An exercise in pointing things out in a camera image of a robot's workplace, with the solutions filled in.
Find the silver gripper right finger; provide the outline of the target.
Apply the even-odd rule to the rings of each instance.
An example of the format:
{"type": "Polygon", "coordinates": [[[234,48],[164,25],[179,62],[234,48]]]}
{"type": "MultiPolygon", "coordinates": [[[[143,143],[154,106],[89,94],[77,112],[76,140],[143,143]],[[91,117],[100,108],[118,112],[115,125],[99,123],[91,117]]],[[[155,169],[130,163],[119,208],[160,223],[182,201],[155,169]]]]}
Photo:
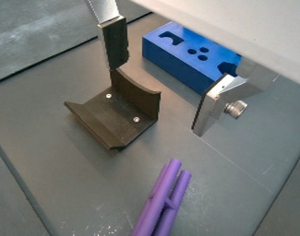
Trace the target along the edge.
{"type": "Polygon", "coordinates": [[[246,109],[243,99],[263,92],[273,84],[277,73],[267,67],[242,58],[235,77],[225,74],[201,97],[191,130],[203,136],[207,129],[226,113],[237,119],[246,109]]]}

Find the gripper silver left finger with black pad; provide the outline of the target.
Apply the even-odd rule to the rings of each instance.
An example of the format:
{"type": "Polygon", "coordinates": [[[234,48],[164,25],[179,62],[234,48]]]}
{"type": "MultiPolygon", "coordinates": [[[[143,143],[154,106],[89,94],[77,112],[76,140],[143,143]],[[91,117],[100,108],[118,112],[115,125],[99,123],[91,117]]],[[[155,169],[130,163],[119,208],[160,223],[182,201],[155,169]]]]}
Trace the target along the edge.
{"type": "Polygon", "coordinates": [[[115,0],[84,0],[87,9],[96,21],[103,41],[107,66],[110,70],[120,67],[128,60],[126,18],[118,12],[115,0]]]}

